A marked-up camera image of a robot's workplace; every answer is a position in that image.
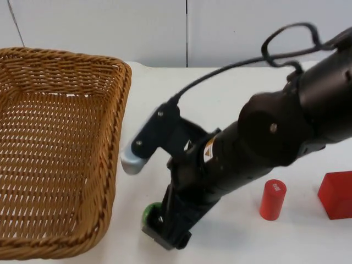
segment woven basket wall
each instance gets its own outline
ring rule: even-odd
[[[130,83],[118,59],[0,49],[0,259],[72,257],[104,236]]]

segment yellow warning sticker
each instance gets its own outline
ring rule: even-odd
[[[204,162],[208,162],[213,158],[213,143],[214,143],[214,138],[209,140],[208,143],[205,145],[204,152],[203,152]]]

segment red cube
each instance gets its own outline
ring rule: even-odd
[[[327,173],[318,197],[329,218],[352,218],[352,172]]]

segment white table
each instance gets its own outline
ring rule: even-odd
[[[130,65],[133,83],[123,122],[121,149],[156,106],[213,70]],[[223,129],[237,120],[251,95],[282,89],[291,70],[230,70],[186,93],[179,104],[181,114],[208,131],[216,127]],[[144,208],[161,201],[170,181],[166,168],[169,157],[158,150],[139,175],[126,175],[119,164],[111,225],[95,248],[67,260],[29,263],[350,263],[352,219],[329,220],[317,191],[325,173],[352,169],[351,157],[352,141],[348,140],[310,154],[288,168],[273,170],[223,197],[192,229],[192,238],[184,250],[166,251],[140,230]],[[287,193],[280,218],[270,222],[261,218],[258,209],[264,183],[274,178],[285,182]]]

